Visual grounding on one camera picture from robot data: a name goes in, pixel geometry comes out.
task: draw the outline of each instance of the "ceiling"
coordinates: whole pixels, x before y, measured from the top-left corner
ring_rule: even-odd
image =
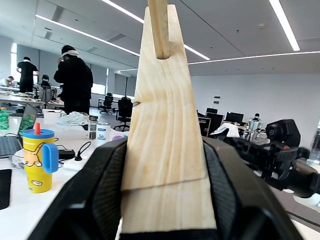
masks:
[[[114,0],[144,18],[147,0]],[[186,45],[211,60],[291,53],[268,0],[168,0],[175,4]],[[280,0],[301,52],[320,50],[320,1]],[[139,57],[35,17],[35,14],[140,52],[143,24],[102,0],[0,0],[0,35],[59,54],[72,45],[86,62],[136,69]],[[188,63],[204,61],[186,50]],[[191,75],[320,73],[320,54],[251,58],[190,65]]]

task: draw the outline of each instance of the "yellow cup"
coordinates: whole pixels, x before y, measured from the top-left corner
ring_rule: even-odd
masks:
[[[43,193],[52,188],[52,173],[58,170],[59,151],[54,144],[55,132],[34,129],[23,132],[24,170],[32,193]]]

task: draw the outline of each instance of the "wooden plank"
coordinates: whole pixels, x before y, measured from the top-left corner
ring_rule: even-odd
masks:
[[[170,57],[159,60],[149,8],[140,50],[122,190],[207,176],[200,126],[176,7],[168,5]]]
[[[122,233],[216,229],[209,178],[122,193]]]
[[[168,1],[148,0],[153,34],[155,55],[157,59],[170,57],[168,30]]]

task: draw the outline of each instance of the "laptop keyboard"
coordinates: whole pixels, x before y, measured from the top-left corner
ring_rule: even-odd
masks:
[[[0,137],[0,157],[14,155],[21,150],[21,146],[16,136]]]

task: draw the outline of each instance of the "glass jar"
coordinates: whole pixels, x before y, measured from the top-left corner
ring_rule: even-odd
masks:
[[[88,125],[88,136],[90,140],[95,140],[97,137],[97,125],[98,125],[98,116],[90,115],[89,125]]]

